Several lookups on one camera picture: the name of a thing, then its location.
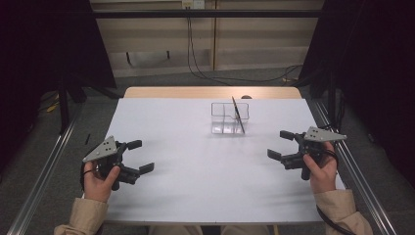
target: beige sleeve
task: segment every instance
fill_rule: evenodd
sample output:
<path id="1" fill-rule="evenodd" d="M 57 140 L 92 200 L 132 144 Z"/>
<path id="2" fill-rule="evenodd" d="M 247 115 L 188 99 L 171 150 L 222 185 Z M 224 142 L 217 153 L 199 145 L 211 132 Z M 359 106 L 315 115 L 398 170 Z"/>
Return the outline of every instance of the beige sleeve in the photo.
<path id="1" fill-rule="evenodd" d="M 107 214 L 108 204 L 76 198 L 68 225 L 55 228 L 55 235 L 93 235 L 100 228 Z"/>
<path id="2" fill-rule="evenodd" d="M 354 234 L 373 234 L 369 222 L 356 211 L 351 190 L 335 190 L 314 194 L 317 206 L 340 227 Z M 341 234 L 326 224 L 327 235 Z"/>

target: person's arm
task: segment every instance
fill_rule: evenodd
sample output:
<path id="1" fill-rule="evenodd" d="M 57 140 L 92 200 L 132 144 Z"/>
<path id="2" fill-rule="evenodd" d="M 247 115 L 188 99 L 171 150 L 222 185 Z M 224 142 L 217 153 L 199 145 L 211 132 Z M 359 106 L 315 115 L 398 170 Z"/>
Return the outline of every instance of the person's arm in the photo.
<path id="1" fill-rule="evenodd" d="M 107 201 L 111 187 L 119 175 L 119 167 L 114 166 L 107 178 L 101 179 L 92 163 L 84 168 L 84 199 L 75 199 L 69 224 L 55 228 L 55 235 L 79 234 L 93 235 L 103 223 L 108 209 Z"/>
<path id="2" fill-rule="evenodd" d="M 330 143 L 327 150 L 334 152 Z M 317 207 L 340 227 L 354 234 L 373 234 L 372 228 L 362 214 L 356 211 L 351 190 L 336 189 L 337 162 L 333 157 L 325 156 L 318 165 L 311 156 L 304 155 L 305 164 L 311 171 L 310 185 Z M 341 234 L 326 224 L 326 234 Z"/>

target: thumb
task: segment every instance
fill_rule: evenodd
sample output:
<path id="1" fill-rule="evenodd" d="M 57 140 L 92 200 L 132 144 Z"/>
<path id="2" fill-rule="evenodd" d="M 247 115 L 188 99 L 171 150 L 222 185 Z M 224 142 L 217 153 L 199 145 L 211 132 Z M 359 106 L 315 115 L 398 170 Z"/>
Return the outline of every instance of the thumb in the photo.
<path id="1" fill-rule="evenodd" d="M 317 177 L 322 174 L 320 166 L 318 166 L 318 164 L 310 155 L 304 155 L 302 159 L 304 160 L 305 165 L 307 165 L 312 174 L 314 174 Z"/>
<path id="2" fill-rule="evenodd" d="M 107 178 L 105 179 L 105 184 L 107 185 L 113 185 L 114 182 L 116 181 L 116 178 L 119 175 L 119 172 L 121 171 L 121 169 L 119 168 L 119 166 L 114 166 L 110 173 L 108 174 Z"/>

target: white table surface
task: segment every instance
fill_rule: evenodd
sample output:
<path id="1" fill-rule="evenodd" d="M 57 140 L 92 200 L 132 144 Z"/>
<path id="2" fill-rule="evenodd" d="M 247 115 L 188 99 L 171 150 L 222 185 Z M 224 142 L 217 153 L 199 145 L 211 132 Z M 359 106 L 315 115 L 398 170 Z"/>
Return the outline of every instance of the white table surface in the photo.
<path id="1" fill-rule="evenodd" d="M 107 222 L 133 224 L 293 223 L 321 221 L 300 169 L 267 157 L 298 151 L 279 137 L 315 126 L 303 99 L 236 100 L 249 103 L 246 134 L 212 134 L 210 104 L 218 99 L 120 99 L 107 137 L 140 139 L 125 151 L 128 167 L 155 163 L 135 185 L 112 193 Z M 340 178 L 338 188 L 344 188 Z"/>

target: acrylic organizer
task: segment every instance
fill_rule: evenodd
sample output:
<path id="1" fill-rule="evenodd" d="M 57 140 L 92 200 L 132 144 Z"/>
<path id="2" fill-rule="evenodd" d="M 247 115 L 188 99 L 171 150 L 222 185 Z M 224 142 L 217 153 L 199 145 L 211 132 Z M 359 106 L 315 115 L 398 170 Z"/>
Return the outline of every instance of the acrylic organizer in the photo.
<path id="1" fill-rule="evenodd" d="M 250 119 L 250 106 L 246 103 L 237 103 L 240 120 L 247 131 Z M 214 134 L 243 134 L 242 126 L 237 119 L 233 103 L 211 104 L 211 132 Z"/>

